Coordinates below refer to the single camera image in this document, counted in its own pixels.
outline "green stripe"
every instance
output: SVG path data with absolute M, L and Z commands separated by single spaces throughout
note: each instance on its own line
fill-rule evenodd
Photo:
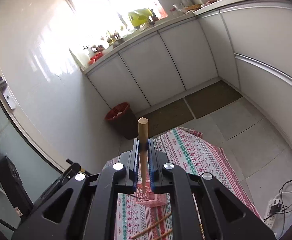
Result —
M 123 206 L 123 239 L 127 240 L 127 214 L 126 214 L 126 194 L 122 194 L 122 206 Z
M 197 175 L 198 174 L 197 169 L 194 166 L 193 161 L 190 158 L 190 154 L 189 154 L 188 150 L 186 149 L 186 147 L 185 147 L 180 135 L 178 134 L 176 128 L 173 129 L 173 133 L 174 133 L 174 135 L 175 135 L 175 137 L 177 139 L 177 142 L 178 142 L 180 148 L 182 149 L 182 152 L 184 154 L 185 159 L 187 160 L 187 163 L 188 163 L 188 166 L 190 167 L 191 173 L 194 174 L 194 175 Z

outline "window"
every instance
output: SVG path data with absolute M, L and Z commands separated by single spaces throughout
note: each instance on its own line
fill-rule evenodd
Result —
M 124 33 L 133 27 L 128 19 L 128 12 L 141 8 L 153 9 L 159 18 L 167 17 L 158 0 L 68 0 L 73 6 L 81 25 L 87 29 L 89 46 L 103 44 L 108 47 L 105 38 L 107 32 L 113 33 L 124 29 Z

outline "trash can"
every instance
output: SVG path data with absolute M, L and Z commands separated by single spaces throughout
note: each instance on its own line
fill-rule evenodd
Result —
M 128 102 L 115 106 L 108 112 L 105 119 L 126 139 L 131 140 L 138 136 L 137 118 Z

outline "white cabinet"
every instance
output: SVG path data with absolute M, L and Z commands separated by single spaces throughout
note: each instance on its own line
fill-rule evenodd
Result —
M 171 27 L 160 36 L 186 89 L 217 77 L 212 53 L 197 20 Z
M 185 91 L 159 34 L 133 43 L 120 56 L 152 106 Z
M 221 12 L 236 53 L 260 60 L 292 76 L 291 4 L 263 2 Z
M 150 105 L 119 55 L 98 66 L 88 76 L 110 107 L 128 102 L 134 113 Z
M 238 59 L 236 63 L 241 91 L 277 123 L 292 144 L 292 85 L 253 64 Z
M 218 75 L 239 88 L 234 52 L 220 14 L 199 19 L 214 56 Z

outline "brown mat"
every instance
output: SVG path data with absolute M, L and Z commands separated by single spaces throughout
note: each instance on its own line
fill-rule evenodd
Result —
M 218 81 L 193 94 L 185 97 L 196 118 L 210 114 L 241 98 L 242 95 L 227 85 L 224 81 Z
M 183 99 L 163 106 L 154 112 L 146 114 L 144 117 L 149 120 L 149 137 L 153 137 L 194 119 Z

